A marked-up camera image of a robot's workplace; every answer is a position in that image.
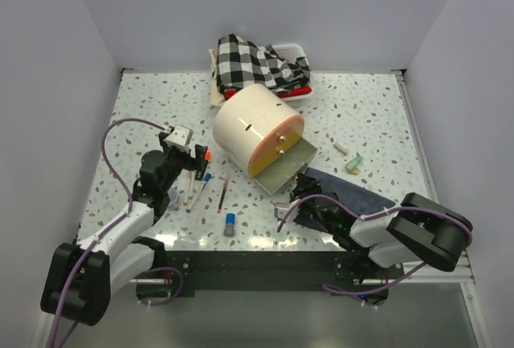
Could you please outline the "small beige eraser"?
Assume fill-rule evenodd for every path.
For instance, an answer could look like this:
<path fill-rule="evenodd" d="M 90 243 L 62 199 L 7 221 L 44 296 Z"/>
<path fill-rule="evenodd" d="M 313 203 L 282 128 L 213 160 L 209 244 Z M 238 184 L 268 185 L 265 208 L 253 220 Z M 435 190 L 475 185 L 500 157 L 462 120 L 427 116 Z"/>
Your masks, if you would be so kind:
<path fill-rule="evenodd" d="M 349 151 L 345 147 L 343 147 L 342 145 L 340 145 L 338 143 L 334 143 L 333 147 L 336 151 L 343 154 L 344 156 L 346 156 L 349 153 Z"/>

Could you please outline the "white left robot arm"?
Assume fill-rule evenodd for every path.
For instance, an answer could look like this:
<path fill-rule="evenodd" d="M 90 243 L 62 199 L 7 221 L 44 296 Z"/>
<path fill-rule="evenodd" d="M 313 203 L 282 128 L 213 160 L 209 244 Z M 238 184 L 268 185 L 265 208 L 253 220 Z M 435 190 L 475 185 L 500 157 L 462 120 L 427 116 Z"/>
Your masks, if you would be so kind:
<path fill-rule="evenodd" d="M 111 297 L 144 273 L 160 276 L 166 268 L 162 242 L 144 237 L 167 211 L 176 179 L 184 170 L 204 175 L 208 149 L 169 140 L 141 158 L 139 177 L 116 218 L 73 244 L 59 245 L 43 288 L 43 312 L 93 326 L 104 316 Z"/>

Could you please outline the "grey bottom drawer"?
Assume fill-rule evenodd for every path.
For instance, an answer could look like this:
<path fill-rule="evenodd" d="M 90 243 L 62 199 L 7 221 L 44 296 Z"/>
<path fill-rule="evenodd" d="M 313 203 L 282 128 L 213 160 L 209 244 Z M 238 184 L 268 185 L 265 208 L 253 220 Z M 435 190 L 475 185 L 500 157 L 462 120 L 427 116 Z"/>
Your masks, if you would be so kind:
<path fill-rule="evenodd" d="M 316 153 L 317 148 L 301 138 L 252 180 L 268 194 L 274 194 L 292 182 L 298 173 L 304 172 Z"/>

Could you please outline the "green eraser clip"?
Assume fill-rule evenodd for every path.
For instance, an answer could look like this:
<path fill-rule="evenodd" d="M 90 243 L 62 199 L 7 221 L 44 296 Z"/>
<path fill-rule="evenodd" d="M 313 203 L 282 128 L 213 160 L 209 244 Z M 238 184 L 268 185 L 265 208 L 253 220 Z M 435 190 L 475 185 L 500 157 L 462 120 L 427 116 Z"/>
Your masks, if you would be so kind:
<path fill-rule="evenodd" d="M 354 159 L 349 161 L 345 165 L 345 170 L 348 174 L 357 175 L 360 173 L 359 166 L 363 161 L 363 157 L 361 155 L 357 155 Z"/>

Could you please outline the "beige round drawer organizer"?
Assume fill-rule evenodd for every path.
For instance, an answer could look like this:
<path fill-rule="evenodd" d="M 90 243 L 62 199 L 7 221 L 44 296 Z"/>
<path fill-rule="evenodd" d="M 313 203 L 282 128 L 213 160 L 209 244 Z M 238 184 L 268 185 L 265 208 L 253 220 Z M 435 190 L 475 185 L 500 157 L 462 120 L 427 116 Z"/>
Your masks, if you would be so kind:
<path fill-rule="evenodd" d="M 236 92 L 219 109 L 214 141 L 254 178 L 303 136 L 304 118 L 261 84 Z"/>

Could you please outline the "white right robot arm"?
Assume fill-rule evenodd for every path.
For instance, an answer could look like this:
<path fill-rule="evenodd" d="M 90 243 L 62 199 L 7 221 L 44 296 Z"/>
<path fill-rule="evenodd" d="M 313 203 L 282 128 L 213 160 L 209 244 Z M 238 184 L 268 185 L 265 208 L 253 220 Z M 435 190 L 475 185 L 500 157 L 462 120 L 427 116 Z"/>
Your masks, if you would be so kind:
<path fill-rule="evenodd" d="M 395 203 L 319 170 L 296 176 L 290 203 L 290 219 L 330 234 L 354 254 L 352 268 L 368 278 L 415 261 L 452 272 L 472 241 L 468 219 L 420 194 Z"/>

